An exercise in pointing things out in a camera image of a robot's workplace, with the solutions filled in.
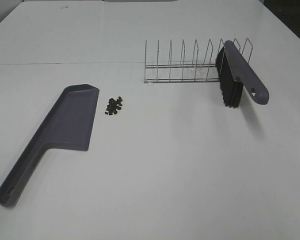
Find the white tabletop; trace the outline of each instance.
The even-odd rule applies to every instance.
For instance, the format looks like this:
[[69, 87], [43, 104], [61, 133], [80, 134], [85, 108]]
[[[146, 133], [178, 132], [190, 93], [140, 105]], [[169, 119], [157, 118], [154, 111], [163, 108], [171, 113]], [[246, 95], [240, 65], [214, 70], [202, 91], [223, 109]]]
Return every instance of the white tabletop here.
[[[0, 185], [65, 87], [100, 89], [89, 150], [46, 152], [0, 206], [0, 240], [300, 239], [300, 40], [257, 0], [229, 2], [26, 2], [0, 24]], [[252, 40], [268, 105], [143, 84], [145, 39], [220, 37]]]

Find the brush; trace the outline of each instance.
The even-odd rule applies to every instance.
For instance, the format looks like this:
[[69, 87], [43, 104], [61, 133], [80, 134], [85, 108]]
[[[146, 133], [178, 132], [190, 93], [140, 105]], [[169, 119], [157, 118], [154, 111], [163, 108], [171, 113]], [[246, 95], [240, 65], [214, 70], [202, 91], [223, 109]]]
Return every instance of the brush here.
[[225, 106], [237, 108], [244, 87], [254, 102], [261, 105], [268, 103], [267, 88], [232, 41], [228, 40], [224, 43], [215, 65]]

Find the metal wire rack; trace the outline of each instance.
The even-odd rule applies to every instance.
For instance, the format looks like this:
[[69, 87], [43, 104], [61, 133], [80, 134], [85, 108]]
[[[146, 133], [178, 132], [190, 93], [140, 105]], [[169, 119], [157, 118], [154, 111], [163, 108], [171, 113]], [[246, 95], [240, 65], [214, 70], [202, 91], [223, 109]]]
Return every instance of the metal wire rack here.
[[[246, 38], [242, 51], [239, 41], [235, 38], [233, 43], [238, 48], [239, 52], [245, 57], [249, 63], [253, 51], [253, 44]], [[250, 52], [246, 54], [246, 46], [250, 46]], [[221, 38], [218, 45], [218, 51], [214, 53], [214, 45], [212, 40], [209, 39], [205, 53], [203, 57], [200, 57], [200, 48], [198, 41], [194, 41], [194, 47], [192, 52], [192, 60], [185, 60], [186, 45], [185, 41], [182, 40], [180, 60], [173, 61], [173, 43], [170, 40], [169, 54], [167, 61], [160, 61], [160, 48], [159, 40], [157, 41], [156, 47], [156, 61], [147, 62], [147, 40], [145, 41], [144, 51], [144, 83], [211, 83], [219, 82], [219, 76], [214, 61], [218, 53], [220, 52], [224, 41]]]

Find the brush handle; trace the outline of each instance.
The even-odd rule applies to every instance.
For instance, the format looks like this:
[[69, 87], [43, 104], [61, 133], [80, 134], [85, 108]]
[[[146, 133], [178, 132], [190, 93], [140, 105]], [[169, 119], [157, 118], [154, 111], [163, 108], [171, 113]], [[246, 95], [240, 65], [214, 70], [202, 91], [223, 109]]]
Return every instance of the brush handle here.
[[253, 101], [257, 104], [266, 105], [269, 101], [267, 88], [244, 59], [235, 44], [228, 40], [224, 43], [224, 49], [233, 79], [243, 83]]

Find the black debris pile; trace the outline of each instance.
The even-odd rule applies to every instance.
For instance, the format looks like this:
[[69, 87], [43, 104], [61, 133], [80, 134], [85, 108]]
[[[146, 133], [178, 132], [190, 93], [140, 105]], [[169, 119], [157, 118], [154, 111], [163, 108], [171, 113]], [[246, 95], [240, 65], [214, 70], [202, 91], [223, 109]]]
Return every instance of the black debris pile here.
[[107, 115], [117, 114], [118, 110], [122, 109], [122, 101], [123, 100], [120, 96], [117, 98], [117, 100], [110, 98], [109, 104], [106, 106], [106, 111], [104, 113]]

